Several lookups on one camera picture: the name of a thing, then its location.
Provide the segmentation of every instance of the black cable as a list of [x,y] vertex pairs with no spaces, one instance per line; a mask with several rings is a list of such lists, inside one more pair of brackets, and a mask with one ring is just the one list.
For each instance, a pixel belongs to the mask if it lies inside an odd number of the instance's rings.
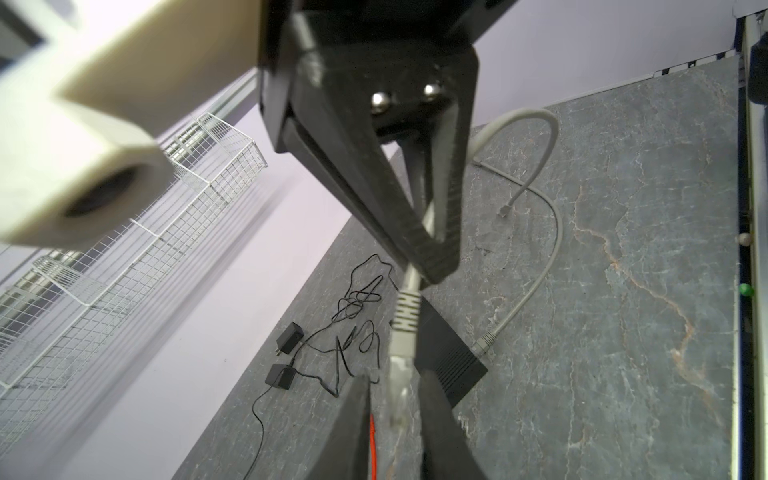
[[291,358],[291,361],[290,361],[291,366],[295,363],[296,358],[299,355],[299,352],[301,352],[301,349],[305,345],[308,345],[310,348],[315,349],[320,353],[331,353],[334,350],[333,348],[324,349],[324,350],[318,349],[314,345],[310,344],[310,340],[318,333],[325,331],[331,326],[333,326],[334,323],[338,323],[346,319],[356,318],[360,314],[360,312],[362,312],[362,309],[366,303],[376,303],[381,301],[382,299],[381,295],[376,293],[375,290],[384,279],[383,275],[376,276],[376,278],[368,282],[368,284],[365,285],[361,290],[354,290],[354,291],[352,290],[355,272],[359,268],[366,265],[373,258],[376,258],[379,261],[379,263],[381,263],[382,265],[386,265],[389,267],[389,270],[387,271],[387,278],[389,278],[389,282],[392,284],[393,287],[395,287],[395,290],[398,289],[397,284],[395,283],[395,280],[392,279],[392,271],[394,270],[395,267],[391,263],[385,262],[384,260],[382,260],[382,258],[377,253],[374,253],[373,255],[365,259],[365,261],[363,261],[362,263],[359,263],[349,273],[349,285],[347,286],[344,296],[340,298],[338,302],[336,302],[336,313],[334,313],[333,316],[331,316],[330,323],[324,326],[323,328],[315,331],[314,333],[312,333],[312,335],[308,336],[305,340],[301,342],[301,345],[299,345],[299,348],[296,349],[296,352],[293,354],[293,357]]
[[[283,370],[287,368],[288,366],[283,367],[283,369],[280,370],[280,374],[278,374],[278,377],[280,377],[280,375],[283,374]],[[256,456],[253,457],[253,461],[250,463],[250,467],[248,467],[248,471],[245,472],[245,475],[243,476],[243,480],[247,480],[248,476],[253,471],[253,467],[256,466],[256,460],[259,459],[259,454],[261,453],[261,446],[264,444],[264,436],[266,435],[266,430],[264,429],[264,422],[262,422],[259,416],[256,414],[256,402],[261,400],[261,397],[265,396],[272,389],[272,387],[274,387],[274,385],[270,385],[270,387],[264,390],[264,392],[261,395],[257,396],[250,406],[250,412],[253,413],[253,416],[256,417],[256,420],[261,425],[261,440],[259,440],[259,448],[256,450]]]
[[[309,348],[316,350],[320,353],[331,353],[336,352],[336,384],[334,385],[334,388],[331,389],[326,381],[317,375],[312,375],[309,373],[300,372],[298,369],[296,369],[296,373],[300,376],[315,379],[317,380],[320,385],[334,398],[339,398],[339,377],[340,377],[340,371],[339,371],[339,355],[341,355],[342,362],[344,364],[344,369],[349,374],[349,376],[354,377],[355,375],[352,373],[352,371],[349,370],[349,365],[346,363],[346,357],[344,356],[344,350],[348,349],[353,342],[357,339],[357,337],[366,329],[366,324],[371,324],[371,333],[363,337],[362,340],[360,340],[360,344],[357,346],[357,349],[361,353],[367,353],[371,350],[371,347],[373,346],[373,339],[376,338],[376,368],[381,369],[381,337],[376,332],[376,327],[373,325],[373,321],[366,320],[363,322],[362,326],[360,327],[360,330],[357,329],[357,326],[354,326],[352,328],[352,331],[349,332],[349,335],[344,340],[344,343],[342,344],[339,340],[339,336],[337,335],[335,338],[335,345],[332,349],[319,349],[315,347],[314,345],[309,344],[309,341],[318,333],[327,330],[334,324],[341,322],[342,320],[346,319],[354,319],[357,317],[361,312],[362,309],[365,307],[366,303],[377,303],[382,300],[382,296],[375,292],[376,288],[381,284],[381,282],[384,280],[383,275],[377,275],[373,280],[368,282],[367,285],[365,285],[360,290],[352,290],[353,282],[354,282],[354,276],[355,272],[364,266],[366,263],[368,263],[371,259],[376,258],[379,263],[382,265],[386,265],[389,267],[389,270],[387,271],[387,278],[389,278],[389,282],[392,284],[392,286],[395,287],[395,290],[397,290],[397,284],[395,283],[395,280],[392,279],[392,271],[394,270],[394,266],[389,263],[382,260],[382,258],[377,254],[374,253],[370,257],[368,257],[364,262],[358,264],[355,268],[352,269],[352,272],[349,273],[349,286],[346,289],[346,292],[344,293],[344,296],[339,299],[338,302],[336,302],[336,313],[334,313],[331,316],[330,323],[326,326],[324,326],[321,329],[318,329],[312,335],[306,338],[306,340],[302,341],[299,345],[299,348],[296,349],[296,352],[293,354],[293,357],[290,360],[290,363],[283,368],[283,370],[293,367],[293,364],[296,361],[296,357],[299,355],[299,352],[301,351],[302,347],[307,345]],[[368,346],[363,347],[363,343],[365,343],[366,340],[369,340]],[[371,383],[379,383],[379,380],[376,380],[375,382],[371,381]],[[259,416],[256,414],[256,403],[261,399],[261,397],[265,396],[273,386],[270,386],[268,389],[266,389],[261,395],[257,396],[256,399],[253,401],[253,404],[250,406],[250,411],[253,413],[253,416],[256,417],[256,420],[261,425],[261,440],[259,441],[259,448],[256,450],[256,456],[253,457],[253,461],[250,464],[250,467],[248,468],[248,471],[246,472],[245,476],[243,477],[243,480],[247,480],[248,476],[253,472],[253,468],[256,466],[256,461],[259,458],[259,454],[261,453],[261,447],[264,444],[264,436],[266,435],[266,430],[264,428],[264,423],[261,421]]]

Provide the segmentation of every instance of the black box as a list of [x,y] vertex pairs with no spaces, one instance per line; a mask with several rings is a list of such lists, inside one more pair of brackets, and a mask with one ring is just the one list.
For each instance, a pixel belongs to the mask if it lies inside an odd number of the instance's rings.
[[432,370],[437,375],[451,407],[488,372],[426,298],[422,298],[414,365],[419,372]]
[[304,330],[294,322],[291,322],[280,336],[277,337],[277,349],[286,354],[291,353],[293,347],[302,338],[304,338]]
[[278,389],[288,390],[293,383],[293,377],[296,375],[296,369],[292,366],[274,363],[270,372],[266,375],[264,383],[275,386]]

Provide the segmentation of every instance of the gray marble countertop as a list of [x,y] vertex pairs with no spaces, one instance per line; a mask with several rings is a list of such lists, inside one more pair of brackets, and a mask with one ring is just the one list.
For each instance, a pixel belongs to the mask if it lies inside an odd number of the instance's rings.
[[[561,136],[535,184],[564,214],[564,240],[545,283],[483,359],[488,374],[457,405],[490,479],[724,478],[730,468],[737,266],[737,59],[727,58],[555,105]],[[525,177],[543,150],[543,122],[516,124],[480,157]],[[468,344],[499,321],[547,261],[554,220],[517,188],[473,166],[465,175],[462,261],[425,297]],[[240,378],[175,478],[242,478],[262,432],[250,414],[290,321],[328,323],[349,271],[383,253],[352,219]],[[371,262],[355,287],[386,268]],[[382,339],[394,289],[316,337],[330,348],[372,320]],[[353,372],[376,376],[373,349],[349,349]],[[299,370],[333,382],[334,358],[304,349]],[[343,373],[342,395],[349,385]],[[379,478],[419,477],[419,416],[400,438],[379,423]],[[303,478],[341,402],[314,379],[267,393],[251,478]]]

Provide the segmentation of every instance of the wire shelf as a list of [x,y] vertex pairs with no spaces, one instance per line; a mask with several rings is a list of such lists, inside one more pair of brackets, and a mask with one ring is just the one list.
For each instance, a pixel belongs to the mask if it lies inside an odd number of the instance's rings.
[[250,137],[212,114],[162,148],[174,179],[149,207],[85,252],[40,250],[31,267],[6,278],[0,456],[266,167]]

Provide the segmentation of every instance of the metal screw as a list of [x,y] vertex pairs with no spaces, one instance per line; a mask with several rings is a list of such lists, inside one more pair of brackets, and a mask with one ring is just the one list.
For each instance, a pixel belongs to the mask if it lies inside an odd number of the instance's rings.
[[371,113],[381,114],[384,113],[392,104],[392,100],[389,98],[389,94],[384,91],[378,91],[371,95]]
[[752,244],[752,235],[749,235],[748,233],[739,233],[738,240],[739,245],[742,247],[748,247]]
[[424,85],[424,100],[432,101],[440,95],[440,85],[438,84],[426,84]]

